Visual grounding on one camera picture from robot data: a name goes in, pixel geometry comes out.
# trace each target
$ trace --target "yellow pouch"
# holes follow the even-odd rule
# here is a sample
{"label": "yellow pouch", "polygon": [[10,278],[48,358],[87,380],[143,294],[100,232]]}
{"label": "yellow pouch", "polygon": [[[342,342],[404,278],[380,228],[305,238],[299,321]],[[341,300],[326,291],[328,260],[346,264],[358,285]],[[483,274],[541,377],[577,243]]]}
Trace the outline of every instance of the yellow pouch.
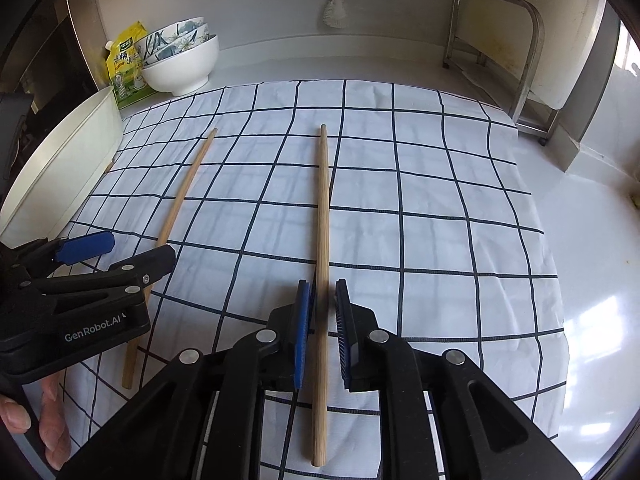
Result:
{"label": "yellow pouch", "polygon": [[113,42],[107,57],[107,70],[118,108],[124,108],[156,91],[142,77],[142,60],[133,46],[147,35],[142,23],[127,27]]}

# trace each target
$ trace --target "bowl foot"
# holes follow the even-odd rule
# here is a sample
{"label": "bowl foot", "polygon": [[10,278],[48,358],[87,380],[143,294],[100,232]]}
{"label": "bowl foot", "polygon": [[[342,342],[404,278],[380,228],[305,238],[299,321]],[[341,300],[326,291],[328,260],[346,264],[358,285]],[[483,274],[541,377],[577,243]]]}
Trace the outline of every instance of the bowl foot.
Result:
{"label": "bowl foot", "polygon": [[188,86],[182,87],[180,89],[174,90],[172,94],[174,97],[180,97],[183,95],[190,94],[191,92],[195,92],[201,86],[206,85],[209,82],[209,74],[204,76],[202,79],[198,79],[195,83],[192,83]]}

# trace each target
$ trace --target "green logo label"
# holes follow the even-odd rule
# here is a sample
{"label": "green logo label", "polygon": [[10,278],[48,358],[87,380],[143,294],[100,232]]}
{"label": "green logo label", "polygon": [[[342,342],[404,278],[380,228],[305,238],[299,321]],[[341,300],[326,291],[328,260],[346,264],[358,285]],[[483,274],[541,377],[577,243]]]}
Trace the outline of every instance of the green logo label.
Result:
{"label": "green logo label", "polygon": [[129,38],[127,41],[123,41],[120,44],[120,51],[127,50],[131,45],[133,45],[133,38]]}

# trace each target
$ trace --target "white brush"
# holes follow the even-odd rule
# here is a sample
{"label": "white brush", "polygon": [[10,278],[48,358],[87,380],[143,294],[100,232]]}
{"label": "white brush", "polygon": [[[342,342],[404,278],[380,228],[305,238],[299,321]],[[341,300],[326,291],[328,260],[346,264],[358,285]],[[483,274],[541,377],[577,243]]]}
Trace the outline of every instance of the white brush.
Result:
{"label": "white brush", "polygon": [[347,11],[344,9],[344,0],[329,0],[322,15],[324,24],[333,28],[345,28],[347,26]]}

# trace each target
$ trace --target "stacked bowl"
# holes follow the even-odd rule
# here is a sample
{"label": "stacked bowl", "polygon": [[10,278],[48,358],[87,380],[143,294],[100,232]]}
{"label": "stacked bowl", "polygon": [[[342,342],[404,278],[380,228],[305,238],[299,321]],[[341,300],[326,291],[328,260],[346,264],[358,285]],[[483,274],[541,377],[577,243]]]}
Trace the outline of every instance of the stacked bowl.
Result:
{"label": "stacked bowl", "polygon": [[135,43],[143,63],[142,77],[159,92],[181,96],[209,80],[220,45],[203,17],[172,23]]}

